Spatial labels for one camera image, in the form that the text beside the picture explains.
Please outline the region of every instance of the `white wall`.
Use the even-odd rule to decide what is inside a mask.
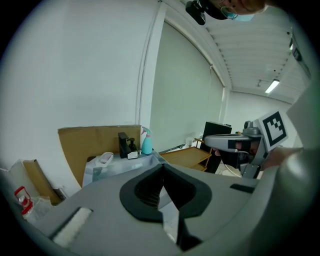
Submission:
[[[291,148],[295,144],[297,131],[286,114],[290,107],[291,104],[276,99],[248,93],[231,92],[224,123],[232,126],[232,133],[242,132],[245,121],[253,121],[273,110],[282,111],[284,113],[284,125],[288,133],[288,139],[282,145]]]
[[[64,127],[133,125],[156,0],[43,2],[0,70],[0,162],[37,159],[54,188],[80,189],[62,151]]]

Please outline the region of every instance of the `ceiling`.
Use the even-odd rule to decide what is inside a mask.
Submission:
[[[232,91],[293,103],[306,88],[305,75],[290,51],[289,17],[281,9],[269,7],[251,21],[216,20],[206,14],[204,27],[222,54]],[[267,95],[274,79],[280,84]]]

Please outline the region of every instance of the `gray surface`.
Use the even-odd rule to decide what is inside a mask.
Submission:
[[[205,182],[211,188],[212,199],[203,214],[199,217],[185,220],[189,232],[203,241],[212,237],[232,220],[252,196],[250,193],[232,189],[230,186],[232,184],[241,184],[255,187],[259,182],[256,179],[194,171],[193,169],[183,168],[174,164],[172,166],[185,174]]]
[[[258,255],[290,233],[315,199],[320,173],[312,160],[319,153],[293,155],[279,170],[268,168],[260,181],[173,165],[207,183],[212,191],[203,214],[185,220],[189,233],[203,242],[184,255]],[[78,207],[87,207],[94,212],[71,245],[72,252],[82,256],[180,254],[160,223],[136,220],[120,202],[121,186],[144,171],[134,170],[90,184],[50,212],[40,229],[49,236]],[[232,184],[256,188],[249,194],[231,189]]]
[[[161,223],[136,220],[120,202],[122,185],[145,171],[141,168],[89,184],[48,213],[38,228],[50,236],[78,207],[86,207],[93,213],[71,244],[71,252],[81,256],[179,254]]]

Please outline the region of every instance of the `soap dispenser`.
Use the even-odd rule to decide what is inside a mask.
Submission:
[[[131,149],[131,151],[138,151],[137,146],[135,145],[135,138],[128,138],[127,139],[128,142],[130,142],[129,148]]]

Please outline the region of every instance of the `cardboard box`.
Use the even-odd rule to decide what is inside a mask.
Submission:
[[[140,125],[93,126],[62,128],[58,130],[60,143],[69,167],[82,186],[86,162],[89,157],[100,156],[105,152],[119,153],[118,133],[126,133],[135,139],[140,148]]]
[[[37,160],[23,161],[24,168],[32,180],[36,190],[40,196],[50,197],[50,201],[53,205],[61,202],[61,199],[52,189],[50,183],[42,172]]]

